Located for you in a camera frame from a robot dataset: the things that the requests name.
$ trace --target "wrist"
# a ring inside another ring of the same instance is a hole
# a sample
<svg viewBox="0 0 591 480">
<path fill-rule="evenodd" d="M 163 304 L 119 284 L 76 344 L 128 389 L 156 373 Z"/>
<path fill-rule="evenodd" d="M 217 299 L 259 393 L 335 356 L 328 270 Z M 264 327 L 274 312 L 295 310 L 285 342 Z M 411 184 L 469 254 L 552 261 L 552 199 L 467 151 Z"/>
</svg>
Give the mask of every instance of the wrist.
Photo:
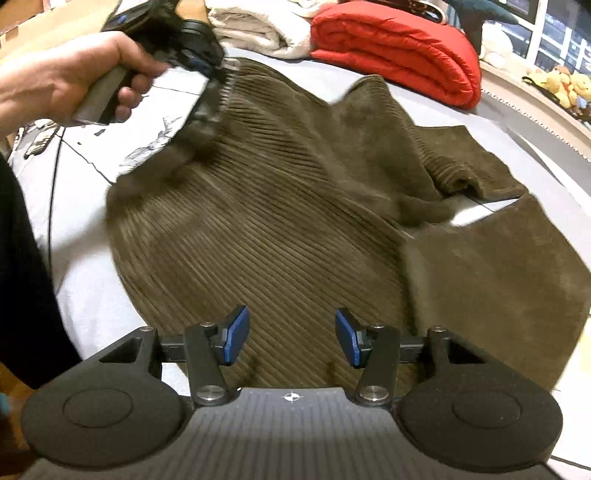
<svg viewBox="0 0 591 480">
<path fill-rule="evenodd" d="M 41 54 L 22 57 L 0 67 L 0 137 L 49 116 L 51 66 Z"/>
</svg>

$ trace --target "wooden floor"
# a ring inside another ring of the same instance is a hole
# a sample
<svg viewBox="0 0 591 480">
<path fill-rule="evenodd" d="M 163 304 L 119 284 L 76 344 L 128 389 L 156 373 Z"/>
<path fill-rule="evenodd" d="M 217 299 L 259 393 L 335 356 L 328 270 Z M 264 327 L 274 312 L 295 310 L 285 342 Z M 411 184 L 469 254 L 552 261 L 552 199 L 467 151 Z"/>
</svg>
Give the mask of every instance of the wooden floor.
<svg viewBox="0 0 591 480">
<path fill-rule="evenodd" d="M 33 391 L 2 364 L 0 391 L 9 397 L 11 404 L 8 420 L 0 420 L 0 480 L 13 480 L 34 460 L 20 428 L 22 406 Z"/>
</svg>

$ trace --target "black pants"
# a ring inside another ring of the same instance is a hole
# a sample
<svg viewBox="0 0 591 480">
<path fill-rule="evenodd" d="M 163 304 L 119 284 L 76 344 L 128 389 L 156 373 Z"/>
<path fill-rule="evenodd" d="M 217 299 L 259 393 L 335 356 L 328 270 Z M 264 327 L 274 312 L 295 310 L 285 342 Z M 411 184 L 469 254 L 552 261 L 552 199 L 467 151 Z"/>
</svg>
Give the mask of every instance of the black pants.
<svg viewBox="0 0 591 480">
<path fill-rule="evenodd" d="M 1 156 L 0 362 L 31 388 L 80 362 L 61 322 L 20 185 Z"/>
</svg>

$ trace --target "gray ribbed panel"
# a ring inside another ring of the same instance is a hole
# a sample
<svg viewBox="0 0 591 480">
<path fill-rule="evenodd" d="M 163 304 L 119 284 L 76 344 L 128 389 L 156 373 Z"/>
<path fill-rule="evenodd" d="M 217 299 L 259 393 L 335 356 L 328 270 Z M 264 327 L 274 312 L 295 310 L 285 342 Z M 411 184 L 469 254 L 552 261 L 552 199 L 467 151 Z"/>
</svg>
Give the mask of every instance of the gray ribbed panel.
<svg viewBox="0 0 591 480">
<path fill-rule="evenodd" d="M 340 388 L 246 388 L 233 403 L 201 408 L 153 457 L 104 472 L 38 461 L 21 480 L 556 480 L 546 467 L 468 473 L 415 449 L 381 409 L 351 403 Z"/>
</svg>

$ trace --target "finger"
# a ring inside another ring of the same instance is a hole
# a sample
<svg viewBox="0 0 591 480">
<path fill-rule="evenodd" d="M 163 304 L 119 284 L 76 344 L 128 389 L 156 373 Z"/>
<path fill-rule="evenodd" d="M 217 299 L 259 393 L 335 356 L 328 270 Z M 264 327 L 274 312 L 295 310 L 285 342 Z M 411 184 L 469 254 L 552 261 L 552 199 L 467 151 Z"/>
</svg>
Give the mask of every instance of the finger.
<svg viewBox="0 0 591 480">
<path fill-rule="evenodd" d="M 125 105 L 117 105 L 115 109 L 115 118 L 118 122 L 125 122 L 131 116 L 131 108 Z"/>
<path fill-rule="evenodd" d="M 119 50 L 120 64 L 129 70 L 136 70 L 148 77 L 158 77 L 168 68 L 168 64 L 154 60 L 140 44 L 123 32 L 113 32 L 113 40 Z"/>
<path fill-rule="evenodd" d="M 138 74 L 131 80 L 131 87 L 133 90 L 139 93 L 148 93 L 152 88 L 152 79 L 146 77 L 146 75 Z"/>
<path fill-rule="evenodd" d="M 123 87 L 121 90 L 119 90 L 117 100 L 121 105 L 128 106 L 129 108 L 135 108 L 141 103 L 142 96 L 140 93 L 132 90 L 129 87 Z"/>
</svg>

